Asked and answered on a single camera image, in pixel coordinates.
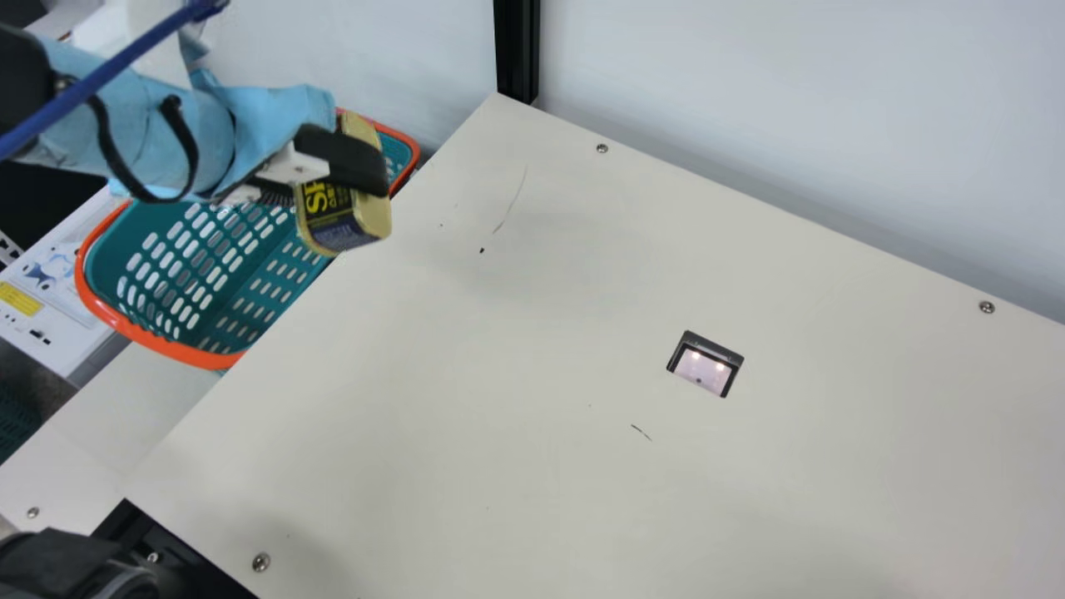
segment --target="light blue fabric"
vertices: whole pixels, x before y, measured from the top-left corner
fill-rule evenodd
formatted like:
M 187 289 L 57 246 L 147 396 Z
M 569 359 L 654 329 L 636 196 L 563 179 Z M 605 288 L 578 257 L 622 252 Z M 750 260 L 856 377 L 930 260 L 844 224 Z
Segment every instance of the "light blue fabric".
M 337 103 L 325 90 L 310 85 L 280 90 L 224 87 L 207 69 L 198 69 L 191 77 L 196 88 L 214 96 L 236 122 L 233 165 L 218 183 L 218 191 L 240 183 L 292 141 L 304 125 L 330 131 L 337 128 Z
M 42 39 L 51 67 L 84 77 L 102 59 L 69 44 Z M 168 95 L 182 100 L 182 116 L 199 148 L 193 193 L 184 199 L 211 199 L 243 181 L 289 143 L 304 125 L 335 128 L 332 94 L 309 85 L 282 90 L 224 87 L 198 69 L 193 90 L 182 90 L 126 69 L 98 93 L 108 107 L 111 134 L 130 169 L 153 194 L 173 197 L 189 178 L 189 161 L 158 107 Z M 81 106 L 38 135 L 19 162 L 111 177 L 97 143 L 97 122 Z M 117 193 L 126 193 L 112 180 Z

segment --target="black bracket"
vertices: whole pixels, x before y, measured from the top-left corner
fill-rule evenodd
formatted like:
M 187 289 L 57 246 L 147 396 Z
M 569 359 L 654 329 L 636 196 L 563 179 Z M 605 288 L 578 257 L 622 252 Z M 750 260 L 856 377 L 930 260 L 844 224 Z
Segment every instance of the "black bracket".
M 493 4 L 496 88 L 530 104 L 540 93 L 540 0 L 493 0 Z

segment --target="white wall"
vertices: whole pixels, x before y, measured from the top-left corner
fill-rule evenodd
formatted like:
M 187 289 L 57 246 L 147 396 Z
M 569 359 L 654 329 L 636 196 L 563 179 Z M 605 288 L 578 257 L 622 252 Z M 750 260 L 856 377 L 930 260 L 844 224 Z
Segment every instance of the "white wall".
M 429 151 L 495 90 L 492 0 L 233 0 L 208 31 L 225 84 L 318 85 Z
M 1065 2 L 543 0 L 541 108 L 1065 321 Z

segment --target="teal plastic basket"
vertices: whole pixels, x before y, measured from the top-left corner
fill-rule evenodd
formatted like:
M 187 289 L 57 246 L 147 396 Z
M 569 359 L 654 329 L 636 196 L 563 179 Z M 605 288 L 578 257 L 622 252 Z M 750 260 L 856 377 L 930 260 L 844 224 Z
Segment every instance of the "teal plastic basket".
M 420 151 L 378 127 L 393 190 Z M 131 340 L 210 370 L 233 366 L 329 264 L 292 208 L 134 201 L 85 241 L 78 291 Z
M 40 427 L 40 415 L 0 386 L 0 464 Z

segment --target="white table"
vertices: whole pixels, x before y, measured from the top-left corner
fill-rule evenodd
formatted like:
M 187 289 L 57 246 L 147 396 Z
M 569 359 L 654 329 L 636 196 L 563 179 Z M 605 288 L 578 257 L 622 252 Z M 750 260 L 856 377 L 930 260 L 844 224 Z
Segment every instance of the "white table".
M 497 96 L 394 210 L 125 486 L 261 599 L 1065 594 L 1065 327 Z
M 0 467 L 0 515 L 22 531 L 91 534 L 121 502 L 125 477 L 217 381 L 130 344 Z

